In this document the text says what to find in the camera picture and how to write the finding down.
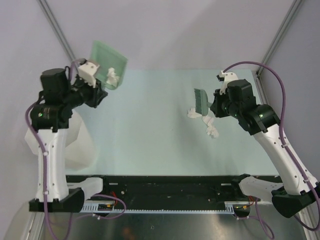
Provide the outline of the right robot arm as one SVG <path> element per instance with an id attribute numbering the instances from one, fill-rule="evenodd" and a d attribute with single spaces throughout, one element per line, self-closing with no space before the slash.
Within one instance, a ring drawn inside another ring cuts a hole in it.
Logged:
<path id="1" fill-rule="evenodd" d="M 257 104 L 252 85 L 245 79 L 219 77 L 219 81 L 222 86 L 215 90 L 210 110 L 217 118 L 237 119 L 242 129 L 265 150 L 281 178 L 280 183 L 274 183 L 242 174 L 233 180 L 231 196 L 237 201 L 257 197 L 272 203 L 283 217 L 293 217 L 316 201 L 319 181 L 307 170 L 289 141 L 281 141 L 279 117 L 270 105 Z M 302 171 L 292 157 L 296 157 Z"/>

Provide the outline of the green plastic dustpan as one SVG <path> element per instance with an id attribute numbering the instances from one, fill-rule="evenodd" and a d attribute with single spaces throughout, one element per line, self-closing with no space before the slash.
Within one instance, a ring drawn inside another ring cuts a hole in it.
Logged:
<path id="1" fill-rule="evenodd" d="M 101 81 L 101 84 L 105 88 L 116 90 L 122 84 L 128 59 L 120 52 L 101 41 L 95 40 L 92 44 L 90 60 L 93 60 L 100 65 L 100 68 L 95 74 L 95 78 Z M 115 73 L 119 76 L 117 88 L 107 87 L 106 81 L 109 68 L 114 68 Z"/>

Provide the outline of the green hand brush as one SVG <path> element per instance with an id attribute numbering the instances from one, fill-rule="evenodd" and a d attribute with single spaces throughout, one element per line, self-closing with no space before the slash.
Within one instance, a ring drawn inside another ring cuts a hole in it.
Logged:
<path id="1" fill-rule="evenodd" d="M 195 96 L 195 112 L 202 115 L 203 117 L 209 114 L 212 102 L 209 102 L 208 95 L 204 89 L 194 89 Z"/>

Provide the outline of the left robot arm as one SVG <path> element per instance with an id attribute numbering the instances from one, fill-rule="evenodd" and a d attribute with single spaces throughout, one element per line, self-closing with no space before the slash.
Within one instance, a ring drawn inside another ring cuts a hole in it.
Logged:
<path id="1" fill-rule="evenodd" d="M 29 201 L 31 212 L 79 213 L 95 195 L 110 196 L 111 188 L 100 177 L 89 177 L 69 188 L 66 178 L 65 145 L 73 109 L 83 104 L 96 108 L 108 95 L 95 78 L 96 70 L 79 70 L 71 83 L 65 68 L 42 72 L 42 91 L 26 112 L 26 122 L 38 142 L 38 189 Z"/>

